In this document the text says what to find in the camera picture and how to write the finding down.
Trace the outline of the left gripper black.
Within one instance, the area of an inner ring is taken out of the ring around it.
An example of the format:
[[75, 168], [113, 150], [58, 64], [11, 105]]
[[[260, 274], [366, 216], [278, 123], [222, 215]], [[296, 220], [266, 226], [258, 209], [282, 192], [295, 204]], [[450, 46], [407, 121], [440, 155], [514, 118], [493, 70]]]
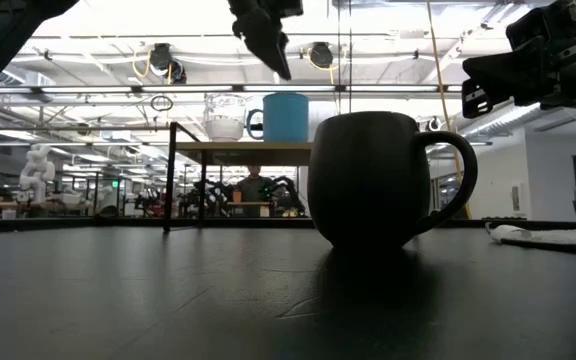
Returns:
[[301, 16], [302, 0], [228, 0], [228, 4], [236, 17], [233, 34], [280, 78], [290, 80], [285, 54], [288, 38], [278, 19]]

